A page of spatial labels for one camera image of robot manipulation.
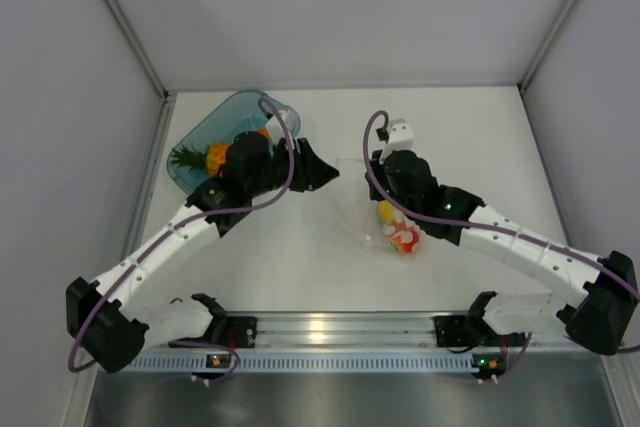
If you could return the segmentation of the fake red yellow mango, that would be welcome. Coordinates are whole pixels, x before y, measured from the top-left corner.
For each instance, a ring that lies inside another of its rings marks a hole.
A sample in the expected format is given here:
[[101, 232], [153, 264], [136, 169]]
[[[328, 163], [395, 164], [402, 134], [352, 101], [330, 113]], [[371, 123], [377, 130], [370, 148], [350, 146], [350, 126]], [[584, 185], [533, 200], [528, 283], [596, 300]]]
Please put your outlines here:
[[267, 131], [267, 129], [265, 128], [261, 128], [261, 129], [256, 129], [255, 131], [256, 133], [259, 133], [260, 135], [262, 135], [263, 137], [265, 137], [266, 139], [271, 139], [269, 132]]

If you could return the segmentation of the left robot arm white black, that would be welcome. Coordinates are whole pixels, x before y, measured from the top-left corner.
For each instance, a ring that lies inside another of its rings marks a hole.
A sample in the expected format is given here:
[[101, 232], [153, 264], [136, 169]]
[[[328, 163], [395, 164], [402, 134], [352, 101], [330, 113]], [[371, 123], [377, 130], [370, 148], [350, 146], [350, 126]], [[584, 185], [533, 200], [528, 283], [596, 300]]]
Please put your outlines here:
[[271, 193], [277, 202], [289, 191], [316, 191], [338, 175], [305, 138], [271, 143], [256, 132], [238, 135], [217, 175], [201, 183], [159, 232], [94, 280], [79, 277], [67, 287], [69, 370], [83, 371], [75, 362], [80, 350], [115, 373], [162, 344], [192, 339], [219, 344], [227, 314], [215, 298], [196, 293], [152, 306], [155, 287], [257, 210], [255, 198]]

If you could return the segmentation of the clear zip top bag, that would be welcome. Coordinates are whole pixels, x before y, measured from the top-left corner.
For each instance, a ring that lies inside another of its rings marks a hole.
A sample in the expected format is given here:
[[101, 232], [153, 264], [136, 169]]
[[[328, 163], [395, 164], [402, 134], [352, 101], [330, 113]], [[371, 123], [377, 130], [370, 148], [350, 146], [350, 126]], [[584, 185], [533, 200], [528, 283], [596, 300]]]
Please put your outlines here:
[[409, 257], [421, 247], [417, 224], [386, 200], [371, 200], [364, 162], [337, 158], [340, 172], [330, 187], [332, 217], [362, 247], [383, 249]]

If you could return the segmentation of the fake pineapple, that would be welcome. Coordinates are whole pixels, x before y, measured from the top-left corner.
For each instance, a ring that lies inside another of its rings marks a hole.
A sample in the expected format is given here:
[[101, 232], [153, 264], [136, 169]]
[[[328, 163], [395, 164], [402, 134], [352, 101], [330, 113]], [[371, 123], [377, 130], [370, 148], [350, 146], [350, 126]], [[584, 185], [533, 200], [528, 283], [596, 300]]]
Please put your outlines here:
[[176, 168], [188, 168], [190, 172], [202, 172], [208, 177], [218, 175], [226, 162], [227, 151], [231, 147], [228, 142], [215, 142], [203, 150], [195, 147], [179, 145], [169, 155], [169, 164]]

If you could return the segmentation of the fake red apple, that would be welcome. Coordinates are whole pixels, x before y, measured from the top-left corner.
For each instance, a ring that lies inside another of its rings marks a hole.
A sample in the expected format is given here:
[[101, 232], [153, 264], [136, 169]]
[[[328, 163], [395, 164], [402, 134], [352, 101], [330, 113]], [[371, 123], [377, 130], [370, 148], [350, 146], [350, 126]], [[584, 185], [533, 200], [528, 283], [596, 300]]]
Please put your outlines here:
[[418, 230], [403, 221], [387, 223], [383, 228], [383, 234], [401, 255], [413, 254], [420, 243]]

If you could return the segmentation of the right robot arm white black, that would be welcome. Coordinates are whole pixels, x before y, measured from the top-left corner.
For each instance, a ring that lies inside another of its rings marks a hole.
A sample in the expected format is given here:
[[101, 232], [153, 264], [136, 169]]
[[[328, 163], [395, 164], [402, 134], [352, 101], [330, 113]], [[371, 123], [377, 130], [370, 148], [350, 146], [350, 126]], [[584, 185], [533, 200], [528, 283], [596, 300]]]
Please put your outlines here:
[[427, 236], [484, 254], [548, 289], [546, 295], [479, 294], [466, 320], [475, 342], [544, 333], [600, 355], [625, 352], [623, 337], [639, 303], [630, 257], [573, 250], [525, 229], [480, 197], [439, 183], [411, 150], [377, 150], [365, 157], [365, 168], [371, 198], [390, 202]]

